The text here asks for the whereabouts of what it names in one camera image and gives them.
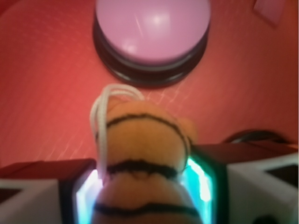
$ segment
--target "teal led light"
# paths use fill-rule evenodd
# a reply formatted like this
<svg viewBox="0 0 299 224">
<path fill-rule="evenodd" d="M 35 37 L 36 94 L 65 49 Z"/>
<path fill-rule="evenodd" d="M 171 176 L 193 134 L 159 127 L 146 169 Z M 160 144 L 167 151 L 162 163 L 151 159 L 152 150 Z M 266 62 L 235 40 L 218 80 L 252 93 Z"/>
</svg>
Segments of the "teal led light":
<svg viewBox="0 0 299 224">
<path fill-rule="evenodd" d="M 98 178 L 98 172 L 94 169 L 76 193 L 78 224 L 90 223 L 93 206 L 102 187 L 102 180 Z"/>
<path fill-rule="evenodd" d="M 212 178 L 191 158 L 183 173 L 182 184 L 192 198 L 194 206 L 205 224 L 213 222 L 213 181 Z"/>
</svg>

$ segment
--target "plush toy ear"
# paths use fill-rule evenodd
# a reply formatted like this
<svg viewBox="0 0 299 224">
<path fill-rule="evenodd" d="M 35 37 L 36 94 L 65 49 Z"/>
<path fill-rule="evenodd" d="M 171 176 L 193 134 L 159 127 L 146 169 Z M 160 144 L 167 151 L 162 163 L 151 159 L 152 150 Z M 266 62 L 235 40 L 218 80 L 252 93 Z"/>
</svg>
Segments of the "plush toy ear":
<svg viewBox="0 0 299 224">
<path fill-rule="evenodd" d="M 191 144 L 196 145 L 198 143 L 198 132 L 195 124 L 187 118 L 179 118 L 177 121 L 187 137 L 191 140 Z"/>
</svg>

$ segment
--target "striped plush toy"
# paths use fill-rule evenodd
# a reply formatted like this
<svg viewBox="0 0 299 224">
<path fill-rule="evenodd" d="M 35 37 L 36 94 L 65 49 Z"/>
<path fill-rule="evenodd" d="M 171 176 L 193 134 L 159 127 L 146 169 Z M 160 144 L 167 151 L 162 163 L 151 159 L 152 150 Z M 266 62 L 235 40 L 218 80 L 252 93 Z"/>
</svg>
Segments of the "striped plush toy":
<svg viewBox="0 0 299 224">
<path fill-rule="evenodd" d="M 172 117 L 131 86 L 110 85 L 93 105 L 91 125 L 103 180 L 93 223 L 201 223 L 179 182 L 197 138 L 192 122 Z"/>
</svg>

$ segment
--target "pink object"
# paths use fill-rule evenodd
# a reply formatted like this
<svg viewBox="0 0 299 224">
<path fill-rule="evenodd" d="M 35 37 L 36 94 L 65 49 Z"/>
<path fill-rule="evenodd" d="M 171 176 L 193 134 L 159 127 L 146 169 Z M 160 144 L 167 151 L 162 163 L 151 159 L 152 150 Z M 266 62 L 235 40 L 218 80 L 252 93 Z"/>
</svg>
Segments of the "pink object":
<svg viewBox="0 0 299 224">
<path fill-rule="evenodd" d="M 284 7 L 285 0 L 257 0 L 254 10 L 269 22 L 278 25 Z"/>
<path fill-rule="evenodd" d="M 209 0 L 97 0 L 110 45 L 141 63 L 166 63 L 190 51 L 210 22 Z"/>
</svg>

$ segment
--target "black stripe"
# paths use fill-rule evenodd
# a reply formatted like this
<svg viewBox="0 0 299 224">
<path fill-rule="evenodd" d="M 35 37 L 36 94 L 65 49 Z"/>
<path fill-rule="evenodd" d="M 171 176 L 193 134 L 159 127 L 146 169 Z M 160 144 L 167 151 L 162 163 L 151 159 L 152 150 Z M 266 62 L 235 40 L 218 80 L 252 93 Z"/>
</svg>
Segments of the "black stripe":
<svg viewBox="0 0 299 224">
<path fill-rule="evenodd" d="M 131 119 L 152 119 L 152 120 L 155 120 L 155 121 L 158 121 L 160 123 L 163 123 L 169 127 L 171 127 L 181 138 L 181 140 L 183 141 L 183 144 L 184 144 L 184 148 L 185 148 L 185 164 L 187 163 L 187 159 L 188 159 L 188 146 L 187 146 L 187 143 L 186 143 L 186 140 L 183 136 L 183 134 L 181 133 L 179 127 L 163 118 L 160 118 L 160 117 L 156 117 L 156 116 L 153 116 L 151 114 L 148 114 L 148 113 L 142 113 L 142 114 L 127 114 L 123 117 L 119 117 L 119 118 L 115 118 L 111 121 L 109 121 L 107 123 L 107 128 L 110 128 L 111 126 L 113 125 L 116 125 L 118 123 L 121 123 L 125 120 L 131 120 Z"/>
<path fill-rule="evenodd" d="M 125 160 L 112 166 L 107 167 L 109 174 L 115 174 L 119 172 L 134 172 L 144 171 L 148 174 L 158 173 L 165 176 L 167 179 L 175 178 L 177 171 L 174 168 L 166 165 L 159 165 L 144 160 Z"/>
<path fill-rule="evenodd" d="M 101 203 L 96 203 L 94 209 L 107 216 L 121 217 L 139 216 L 146 213 L 181 213 L 195 217 L 199 216 L 195 208 L 162 203 L 148 203 L 137 209 L 122 209 L 118 207 L 109 207 Z"/>
</svg>

